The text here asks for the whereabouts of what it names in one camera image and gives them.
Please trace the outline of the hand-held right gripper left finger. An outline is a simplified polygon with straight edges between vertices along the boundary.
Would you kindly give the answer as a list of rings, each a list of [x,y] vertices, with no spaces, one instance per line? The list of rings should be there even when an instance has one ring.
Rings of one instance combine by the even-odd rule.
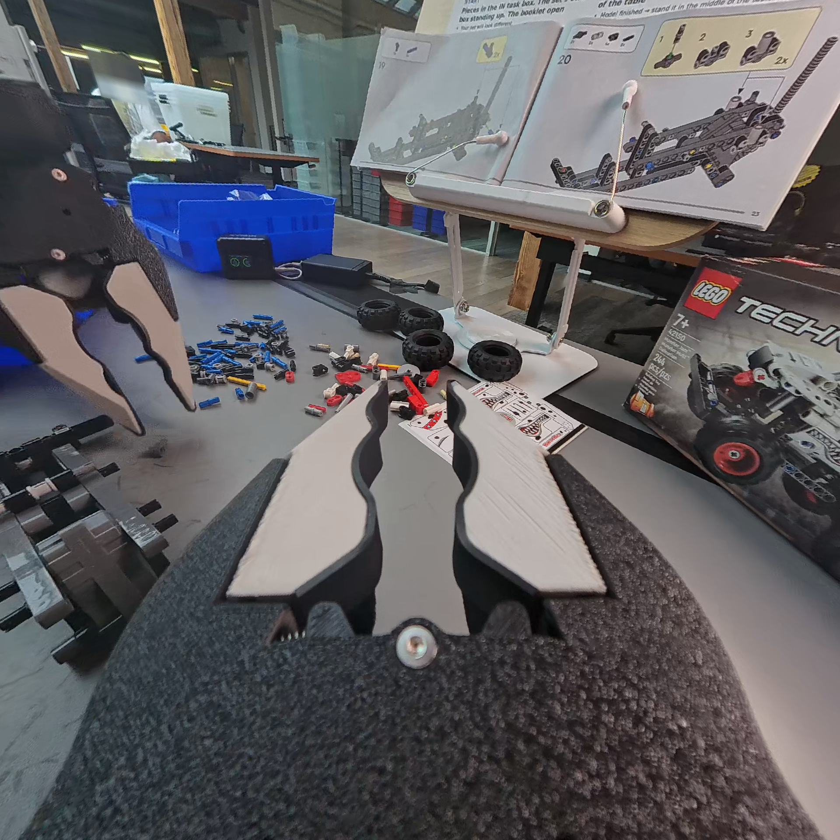
[[[291,450],[249,535],[232,601],[363,602],[382,574],[371,488],[382,469],[389,392],[383,382]]]

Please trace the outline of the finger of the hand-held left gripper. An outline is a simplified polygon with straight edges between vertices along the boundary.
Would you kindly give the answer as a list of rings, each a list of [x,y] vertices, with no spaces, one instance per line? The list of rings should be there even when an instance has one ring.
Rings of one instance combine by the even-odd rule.
[[[144,426],[126,397],[111,384],[107,369],[79,342],[71,309],[60,297],[33,287],[4,287],[1,304],[49,375],[133,434],[144,434]]]
[[[106,298],[139,331],[140,340],[164,379],[189,412],[196,410],[193,379],[181,326],[168,311],[138,263],[115,266],[106,280]]]

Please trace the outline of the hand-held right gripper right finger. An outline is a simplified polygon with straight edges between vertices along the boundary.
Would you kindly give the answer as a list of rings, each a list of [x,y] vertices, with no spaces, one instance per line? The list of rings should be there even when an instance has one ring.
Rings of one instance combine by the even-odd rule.
[[[455,505],[453,567],[465,598],[604,595],[607,584],[547,457],[457,383],[447,383]]]

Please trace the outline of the pile of blue black pins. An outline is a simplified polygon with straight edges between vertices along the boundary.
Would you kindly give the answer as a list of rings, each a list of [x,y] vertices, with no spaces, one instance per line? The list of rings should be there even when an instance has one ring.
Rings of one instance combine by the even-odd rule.
[[[185,346],[193,385],[225,390],[235,402],[249,404],[267,393],[269,382],[296,383],[297,354],[284,319],[256,313],[220,322],[216,330]]]

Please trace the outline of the pile of red white bricks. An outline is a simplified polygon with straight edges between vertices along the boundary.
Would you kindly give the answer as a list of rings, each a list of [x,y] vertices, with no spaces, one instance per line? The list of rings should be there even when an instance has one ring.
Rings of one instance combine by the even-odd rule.
[[[390,410],[402,420],[411,420],[418,415],[428,416],[445,409],[444,404],[430,403],[425,396],[425,389],[437,383],[444,367],[422,373],[416,366],[406,362],[402,365],[383,363],[377,353],[363,360],[354,344],[346,345],[342,352],[333,350],[326,343],[311,344],[309,349],[329,357],[328,364],[312,366],[312,375],[325,377],[332,374],[332,383],[322,389],[321,402],[308,407],[314,415],[323,415],[329,408],[339,411],[341,406],[349,405],[352,400],[361,397],[367,385],[389,382],[402,384],[400,391],[389,391],[386,394]]]

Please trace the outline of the grey toy brick chassis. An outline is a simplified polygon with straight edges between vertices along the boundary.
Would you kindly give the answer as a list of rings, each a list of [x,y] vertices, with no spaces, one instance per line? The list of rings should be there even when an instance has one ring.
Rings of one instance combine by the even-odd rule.
[[[23,597],[2,632],[66,623],[70,635],[51,651],[60,665],[111,644],[170,565],[165,532],[177,517],[154,521],[158,500],[129,503],[119,466],[81,452],[112,426],[106,415],[59,425],[1,454],[1,597]]]

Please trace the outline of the grey desk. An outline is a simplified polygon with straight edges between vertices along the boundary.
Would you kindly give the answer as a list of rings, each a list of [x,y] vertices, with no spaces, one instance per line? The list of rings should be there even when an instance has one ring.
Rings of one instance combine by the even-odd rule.
[[[219,406],[186,412],[131,327],[105,311],[80,329],[141,416],[146,435],[121,426],[85,447],[97,464],[115,462],[132,502],[152,499],[179,521],[166,533],[171,561],[274,457],[322,423],[302,407],[323,384],[308,372],[316,342],[360,343],[400,357],[389,336],[365,335],[353,317],[273,281],[227,281],[169,262],[186,343],[217,325],[255,313],[285,319],[297,351],[295,384],[268,381],[254,401],[227,387],[196,387],[197,401]],[[553,402],[588,426],[563,456],[647,536],[693,592],[738,671],[775,762],[825,838],[838,838],[838,583],[779,533],[634,416],[623,400],[638,365],[593,351],[594,373]],[[385,557],[376,591],[375,631],[424,617],[449,634],[467,634],[452,571],[452,528],[460,484],[414,436],[389,424],[384,467],[373,492]],[[108,654],[78,667],[51,649],[67,625],[27,620],[2,633],[2,838],[18,838],[55,781]]]

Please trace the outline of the black desk strip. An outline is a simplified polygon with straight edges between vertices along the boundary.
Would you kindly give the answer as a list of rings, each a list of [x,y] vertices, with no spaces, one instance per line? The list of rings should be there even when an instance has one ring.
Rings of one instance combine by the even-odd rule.
[[[355,319],[356,311],[362,303],[374,299],[396,301],[397,305],[403,309],[423,306],[442,311],[453,307],[452,299],[446,296],[433,295],[425,290],[411,292],[398,289],[391,291],[389,287],[374,282],[359,287],[312,284],[305,280],[289,280],[283,277],[277,278],[276,282],[282,287],[295,291],[305,298],[319,302],[352,319]]]

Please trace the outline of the black power unit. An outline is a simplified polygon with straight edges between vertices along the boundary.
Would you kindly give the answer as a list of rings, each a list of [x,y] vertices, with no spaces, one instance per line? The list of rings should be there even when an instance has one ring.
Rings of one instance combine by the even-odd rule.
[[[220,270],[228,280],[273,280],[276,263],[268,236],[226,235],[217,238]]]

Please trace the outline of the white sticker sheet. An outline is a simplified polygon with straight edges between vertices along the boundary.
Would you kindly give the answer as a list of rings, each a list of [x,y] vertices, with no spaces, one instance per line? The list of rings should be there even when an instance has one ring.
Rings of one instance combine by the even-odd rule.
[[[586,426],[556,407],[532,399],[509,383],[479,382],[469,393],[493,412],[527,435],[546,454],[554,454],[582,434]],[[403,420],[400,427],[449,464],[454,437],[447,425],[446,410]]]

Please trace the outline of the blue plastic bin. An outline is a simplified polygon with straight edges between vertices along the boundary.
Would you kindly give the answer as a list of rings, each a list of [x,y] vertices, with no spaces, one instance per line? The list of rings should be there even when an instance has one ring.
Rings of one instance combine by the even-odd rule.
[[[278,185],[129,184],[135,226],[163,254],[197,272],[221,270],[217,240],[268,237],[276,263],[333,252],[335,200]]]

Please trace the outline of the black power adapter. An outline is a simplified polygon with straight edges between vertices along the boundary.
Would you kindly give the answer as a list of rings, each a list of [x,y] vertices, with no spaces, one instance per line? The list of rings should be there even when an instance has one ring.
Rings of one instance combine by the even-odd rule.
[[[373,275],[368,259],[320,254],[300,263],[301,280],[315,286],[359,288],[366,286]]]

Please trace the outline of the wooden table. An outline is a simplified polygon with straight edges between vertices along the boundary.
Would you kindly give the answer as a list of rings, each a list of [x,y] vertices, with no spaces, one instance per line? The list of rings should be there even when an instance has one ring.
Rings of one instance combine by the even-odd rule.
[[[495,255],[489,245],[490,225],[461,221],[464,289],[467,301],[501,316],[524,318],[543,267],[537,257],[540,238],[507,225],[500,227]],[[341,256],[369,259],[374,271],[396,279],[439,285],[439,296],[453,289],[445,239],[410,227],[387,227],[339,215],[334,223],[333,250]],[[658,303],[679,296],[694,267],[655,256],[629,255],[589,246],[591,268],[583,269],[574,295],[573,335],[600,341],[609,329],[662,325],[674,306]]]

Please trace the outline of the toy truck cardboard box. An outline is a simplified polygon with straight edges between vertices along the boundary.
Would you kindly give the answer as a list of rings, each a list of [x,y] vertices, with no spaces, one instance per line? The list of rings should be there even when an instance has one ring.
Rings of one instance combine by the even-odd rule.
[[[705,257],[624,405],[838,580],[838,269]]]

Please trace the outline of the white and wooden book stand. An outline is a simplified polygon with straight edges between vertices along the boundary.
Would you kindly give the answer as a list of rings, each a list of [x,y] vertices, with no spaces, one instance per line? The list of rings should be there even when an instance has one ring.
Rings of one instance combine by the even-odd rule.
[[[606,196],[580,191],[534,192],[438,173],[423,174],[425,168],[427,165],[421,164],[407,174],[385,172],[382,183],[400,201],[444,210],[453,298],[453,306],[444,310],[444,325],[455,342],[452,365],[469,373],[468,353],[478,342],[506,343],[522,354],[521,370],[513,384],[534,398],[550,396],[597,367],[594,356],[564,342],[586,245],[643,254],[668,251],[714,226],[711,222],[661,213],[624,211],[611,192]],[[563,304],[552,334],[510,323],[468,304],[461,255],[461,215],[573,243]]]

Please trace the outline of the building instruction booklet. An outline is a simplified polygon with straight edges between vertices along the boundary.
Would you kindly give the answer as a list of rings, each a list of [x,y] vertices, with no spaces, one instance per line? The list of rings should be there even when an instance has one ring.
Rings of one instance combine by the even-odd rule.
[[[838,108],[838,2],[454,2],[386,28],[352,164],[765,230]]]

